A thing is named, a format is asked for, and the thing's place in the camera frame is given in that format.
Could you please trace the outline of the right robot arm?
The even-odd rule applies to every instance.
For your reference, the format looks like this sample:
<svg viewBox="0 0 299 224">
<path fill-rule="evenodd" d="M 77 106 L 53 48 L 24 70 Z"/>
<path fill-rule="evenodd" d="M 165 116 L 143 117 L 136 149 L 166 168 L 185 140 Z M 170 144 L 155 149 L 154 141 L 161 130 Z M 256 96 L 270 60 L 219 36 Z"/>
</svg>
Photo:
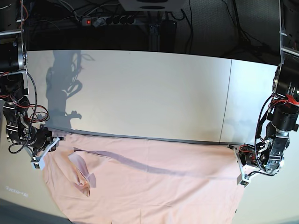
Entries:
<svg viewBox="0 0 299 224">
<path fill-rule="evenodd" d="M 20 146 L 11 154 L 26 150 L 35 169 L 43 169 L 44 157 L 56 150 L 63 137 L 53 137 L 52 132 L 37 123 L 37 103 L 30 103 L 28 82 L 33 82 L 27 69 L 27 49 L 24 23 L 29 13 L 22 0 L 0 2 L 0 99 L 4 101 L 7 140 L 12 146 Z"/>
</svg>

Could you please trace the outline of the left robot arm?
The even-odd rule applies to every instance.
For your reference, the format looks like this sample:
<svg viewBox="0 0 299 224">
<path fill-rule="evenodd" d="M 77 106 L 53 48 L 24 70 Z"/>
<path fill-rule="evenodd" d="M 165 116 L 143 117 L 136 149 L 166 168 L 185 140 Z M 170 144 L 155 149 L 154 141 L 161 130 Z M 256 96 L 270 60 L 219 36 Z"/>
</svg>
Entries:
<svg viewBox="0 0 299 224">
<path fill-rule="evenodd" d="M 284 165 L 289 133 L 298 131 L 299 116 L 299 2 L 279 2 L 281 61 L 275 72 L 272 94 L 260 111 L 254 144 L 228 145 L 237 158 L 237 184 L 247 186 L 253 175 L 274 176 Z"/>
</svg>

